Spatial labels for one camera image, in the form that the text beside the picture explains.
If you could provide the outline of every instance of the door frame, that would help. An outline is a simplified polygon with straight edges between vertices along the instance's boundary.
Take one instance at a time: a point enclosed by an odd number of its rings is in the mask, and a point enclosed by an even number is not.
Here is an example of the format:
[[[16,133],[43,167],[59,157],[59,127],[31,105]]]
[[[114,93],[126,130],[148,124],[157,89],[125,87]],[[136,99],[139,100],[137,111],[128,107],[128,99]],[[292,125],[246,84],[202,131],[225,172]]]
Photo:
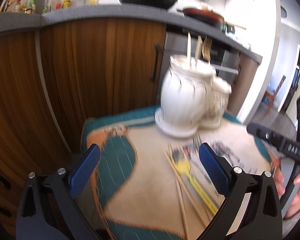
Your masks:
[[[294,73],[296,72],[296,68],[297,68],[297,64],[298,64],[298,59],[299,59],[299,54],[300,54],[300,45],[298,44],[298,47],[297,47],[297,54],[296,54],[296,60],[294,62],[294,66],[293,66],[293,69],[291,71],[291,76],[290,76],[290,80],[289,80],[289,83],[288,83],[288,86],[287,86],[287,89],[284,93],[284,96],[279,104],[279,107],[278,107],[278,113],[281,111],[281,108],[283,107],[283,104],[288,96],[288,93],[289,93],[289,90],[290,90],[290,87],[292,85],[292,81],[293,81],[293,77],[294,77]]]

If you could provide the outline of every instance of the gray floor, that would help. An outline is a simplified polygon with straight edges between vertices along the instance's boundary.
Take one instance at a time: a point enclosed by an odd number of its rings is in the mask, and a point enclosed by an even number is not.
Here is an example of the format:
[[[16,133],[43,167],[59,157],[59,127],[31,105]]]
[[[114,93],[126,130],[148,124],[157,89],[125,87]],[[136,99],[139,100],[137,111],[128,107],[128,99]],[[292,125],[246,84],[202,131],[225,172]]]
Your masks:
[[[266,108],[267,105],[262,102],[253,116],[252,122],[268,127],[287,138],[295,139],[297,131],[289,117],[286,114],[278,113],[274,108],[270,109],[269,114],[265,116]]]

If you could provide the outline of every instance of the white ceramic jar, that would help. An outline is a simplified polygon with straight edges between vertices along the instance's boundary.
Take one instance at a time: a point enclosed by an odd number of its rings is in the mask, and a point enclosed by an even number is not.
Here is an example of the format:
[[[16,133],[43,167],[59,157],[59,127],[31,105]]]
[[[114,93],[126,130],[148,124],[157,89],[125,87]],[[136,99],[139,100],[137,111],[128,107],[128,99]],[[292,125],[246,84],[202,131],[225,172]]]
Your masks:
[[[217,116],[226,109],[226,95],[229,95],[226,85],[230,87],[216,77],[216,70],[210,64],[199,60],[196,70],[189,69],[186,56],[171,56],[170,68],[162,83],[161,108],[155,113],[157,126],[178,138],[194,135],[201,126],[219,126]]]

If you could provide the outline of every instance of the wooden chair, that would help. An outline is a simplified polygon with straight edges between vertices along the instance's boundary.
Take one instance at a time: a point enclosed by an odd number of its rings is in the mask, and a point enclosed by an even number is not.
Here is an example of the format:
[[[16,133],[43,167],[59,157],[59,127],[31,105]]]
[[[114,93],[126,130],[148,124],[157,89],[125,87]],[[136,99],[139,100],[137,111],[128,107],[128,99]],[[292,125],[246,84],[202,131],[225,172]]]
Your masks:
[[[279,85],[277,86],[277,89],[275,90],[275,92],[273,94],[270,93],[270,92],[268,92],[268,91],[265,92],[265,96],[269,98],[269,104],[268,104],[268,107],[266,109],[265,115],[269,114],[270,109],[273,106],[273,101],[274,101],[277,93],[279,92],[279,89],[281,88],[281,86],[282,86],[283,82],[285,81],[285,79],[286,79],[286,76],[283,75],[283,77],[281,78],[281,81],[280,81]]]

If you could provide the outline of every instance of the beige fabric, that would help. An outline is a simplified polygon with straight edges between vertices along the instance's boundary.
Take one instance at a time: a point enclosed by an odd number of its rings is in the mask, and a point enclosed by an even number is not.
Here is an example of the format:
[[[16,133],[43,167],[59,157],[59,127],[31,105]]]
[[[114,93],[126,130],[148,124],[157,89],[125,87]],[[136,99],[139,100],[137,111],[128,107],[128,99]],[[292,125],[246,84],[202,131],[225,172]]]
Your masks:
[[[235,124],[222,119],[220,128],[216,130],[200,130],[195,138],[175,139],[162,134],[156,125],[130,127],[125,129],[121,136],[126,136],[138,156],[134,174],[127,179],[119,191],[109,200],[104,208],[103,216],[106,219],[122,223],[128,226],[159,229],[176,234],[185,239],[185,231],[180,210],[180,203],[176,188],[175,175],[169,165],[164,152],[169,152],[169,147],[178,148],[192,143],[194,140],[208,142],[221,141],[235,153],[236,156],[227,157],[235,166],[241,166],[247,173],[261,174],[270,170],[270,164],[264,159],[255,145],[254,138],[247,134],[245,126]],[[107,140],[107,133],[104,129],[93,131],[87,137],[87,146],[91,143],[102,145]],[[193,173],[203,182],[202,174],[192,167]],[[212,219],[209,212],[188,183],[188,189],[199,207],[202,216]],[[96,205],[98,206],[98,192],[95,191],[95,184],[92,185],[95,194]],[[190,240],[196,240],[205,229],[198,219],[192,204],[182,189],[186,219]],[[221,204],[224,197],[215,196],[216,203]],[[245,196],[235,222],[229,233],[234,232],[243,217],[249,196]]]

